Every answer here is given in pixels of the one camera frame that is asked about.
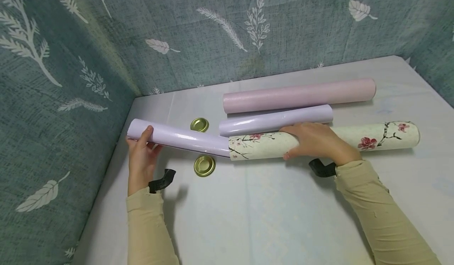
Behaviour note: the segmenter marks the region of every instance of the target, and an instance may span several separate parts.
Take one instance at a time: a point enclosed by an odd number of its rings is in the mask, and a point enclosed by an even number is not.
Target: round metal cap
[[[204,118],[197,118],[191,122],[191,130],[205,132],[208,129],[209,123],[208,120]]]
[[[201,156],[198,157],[194,163],[194,172],[196,172],[198,176],[209,176],[215,167],[216,163],[212,157]]]

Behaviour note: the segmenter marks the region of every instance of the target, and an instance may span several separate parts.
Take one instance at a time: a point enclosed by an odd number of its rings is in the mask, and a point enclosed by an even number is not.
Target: contact paper roll
[[[227,119],[219,124],[219,135],[230,137],[279,130],[297,122],[328,123],[333,120],[333,110],[328,105],[287,110],[266,115],[244,116]]]
[[[412,148],[419,143],[419,130],[409,121],[392,121],[332,130],[359,151]],[[230,160],[279,158],[298,146],[298,139],[285,132],[259,133],[229,137]]]
[[[263,89],[224,94],[225,113],[310,107],[371,100],[376,92],[373,79],[364,78],[314,85]]]
[[[193,130],[181,130],[164,124],[134,119],[128,128],[128,138],[139,139],[147,126],[153,126],[148,142],[202,154],[229,158],[228,138]]]

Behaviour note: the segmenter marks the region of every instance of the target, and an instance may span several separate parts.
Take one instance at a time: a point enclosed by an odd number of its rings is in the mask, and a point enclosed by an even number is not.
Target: beige sleeve
[[[143,188],[126,199],[128,265],[179,265],[162,212],[161,193]]]
[[[377,265],[439,265],[418,230],[392,199],[368,161],[338,167],[337,190],[352,205]]]

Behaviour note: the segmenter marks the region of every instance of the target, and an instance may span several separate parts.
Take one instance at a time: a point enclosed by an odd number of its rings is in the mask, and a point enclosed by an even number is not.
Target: teal fabric backdrop
[[[0,3],[5,264],[71,261],[136,96],[398,55],[454,105],[454,0]]]

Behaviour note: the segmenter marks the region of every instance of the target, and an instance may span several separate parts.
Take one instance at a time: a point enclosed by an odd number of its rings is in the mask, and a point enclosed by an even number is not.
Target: white sheet
[[[411,120],[421,131],[413,150],[368,152],[382,182],[442,264],[454,260],[454,110],[401,58],[380,59],[137,98],[72,264],[127,260],[126,129],[134,118],[189,128],[197,117],[217,134],[222,94],[372,77],[373,102],[333,106],[334,126]],[[165,148],[157,176],[175,169],[165,190],[165,219],[182,265],[373,264],[350,206],[331,178],[316,178],[301,158],[216,158],[211,176],[193,170],[197,154]]]

